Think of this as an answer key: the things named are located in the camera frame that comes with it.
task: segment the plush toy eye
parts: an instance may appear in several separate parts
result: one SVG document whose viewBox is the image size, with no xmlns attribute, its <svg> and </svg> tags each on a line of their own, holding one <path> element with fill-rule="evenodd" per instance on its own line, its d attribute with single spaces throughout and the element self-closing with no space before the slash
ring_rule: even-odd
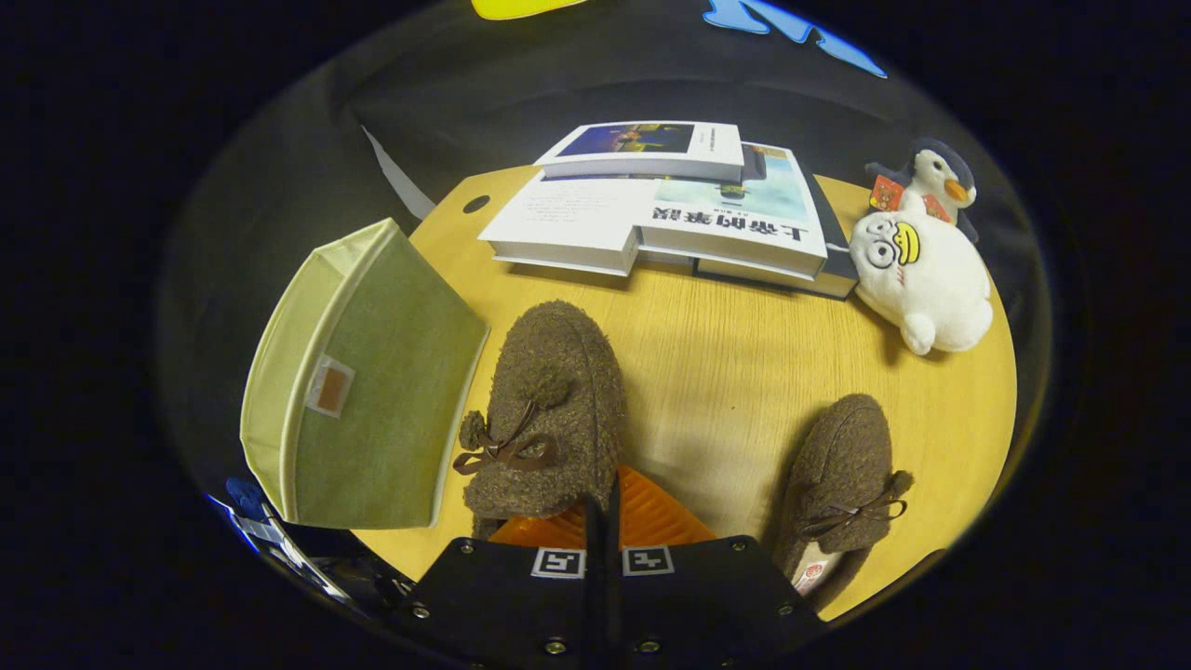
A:
<svg viewBox="0 0 1191 670">
<path fill-rule="evenodd" d="M 885 268 L 893 264 L 893 244 L 885 240 L 877 240 L 868 246 L 868 262 L 875 267 Z"/>
</svg>

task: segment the black background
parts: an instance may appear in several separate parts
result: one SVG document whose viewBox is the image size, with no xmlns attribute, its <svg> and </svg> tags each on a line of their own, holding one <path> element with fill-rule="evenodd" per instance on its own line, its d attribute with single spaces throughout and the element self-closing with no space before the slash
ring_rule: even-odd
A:
<svg viewBox="0 0 1191 670">
<path fill-rule="evenodd" d="M 1060 318 L 1080 324 L 1061 345 L 1065 387 L 1041 449 L 1004 505 L 950 561 L 799 663 L 1156 664 L 1185 612 L 1180 525 L 1162 496 L 1186 461 L 1171 393 L 1185 280 L 1170 267 L 1181 253 L 1171 231 L 1183 225 L 1186 50 L 1174 35 L 1186 11 L 787 6 L 947 100 L 1027 201 L 1078 231 L 1054 265 Z M 6 407 L 19 566 L 8 633 L 21 666 L 412 665 L 250 559 L 164 443 L 144 361 L 162 236 L 214 152 L 286 84 L 405 11 L 14 11 L 7 61 L 27 123 L 13 129 L 20 206 L 6 230 L 31 309 L 11 327 L 10 370 L 32 401 Z"/>
</svg>

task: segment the yellow beak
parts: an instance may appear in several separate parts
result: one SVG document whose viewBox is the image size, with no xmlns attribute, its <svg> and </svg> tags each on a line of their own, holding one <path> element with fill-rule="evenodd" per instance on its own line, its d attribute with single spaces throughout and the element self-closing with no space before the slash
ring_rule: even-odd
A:
<svg viewBox="0 0 1191 670">
<path fill-rule="evenodd" d="M 954 179 L 948 179 L 943 182 L 943 190 L 952 196 L 953 200 L 965 201 L 967 200 L 967 189 L 960 186 L 959 181 Z"/>
</svg>

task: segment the brown fuzzy slipper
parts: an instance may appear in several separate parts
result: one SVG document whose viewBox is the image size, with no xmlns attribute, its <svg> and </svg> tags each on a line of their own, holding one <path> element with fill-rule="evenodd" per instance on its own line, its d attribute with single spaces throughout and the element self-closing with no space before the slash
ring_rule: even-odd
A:
<svg viewBox="0 0 1191 670">
<path fill-rule="evenodd" d="M 463 503 L 486 539 L 512 516 L 549 518 L 580 496 L 605 511 L 625 402 L 621 368 L 604 333 L 579 307 L 530 307 L 509 330 L 497 361 L 488 419 L 468 413 L 455 470 L 475 478 Z"/>
<path fill-rule="evenodd" d="M 847 587 L 913 477 L 892 471 L 890 428 L 871 396 L 844 396 L 823 413 L 790 470 L 774 551 L 778 568 L 815 610 Z"/>
</svg>

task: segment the blue decal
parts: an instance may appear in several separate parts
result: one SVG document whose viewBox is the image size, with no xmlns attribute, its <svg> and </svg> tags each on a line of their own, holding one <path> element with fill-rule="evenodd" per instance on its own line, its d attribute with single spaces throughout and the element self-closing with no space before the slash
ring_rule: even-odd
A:
<svg viewBox="0 0 1191 670">
<path fill-rule="evenodd" d="M 806 42 L 806 38 L 811 33 L 813 27 L 819 33 L 818 48 L 827 52 L 829 56 L 840 58 L 846 63 L 856 65 L 858 68 L 877 75 L 881 79 L 888 79 L 872 58 L 865 55 L 863 51 L 856 49 L 852 44 L 848 44 L 843 39 L 840 39 L 835 35 L 812 25 L 790 12 L 774 7 L 768 2 L 762 2 L 761 0 L 711 0 L 711 11 L 704 12 L 703 20 L 718 27 L 728 27 L 731 30 L 742 30 L 744 32 L 752 32 L 754 35 L 766 35 L 769 32 L 769 26 L 765 21 L 759 21 L 753 18 L 752 14 L 744 8 L 748 7 L 757 13 L 761 18 L 773 24 L 782 35 L 788 37 L 791 40 L 799 44 Z"/>
</svg>

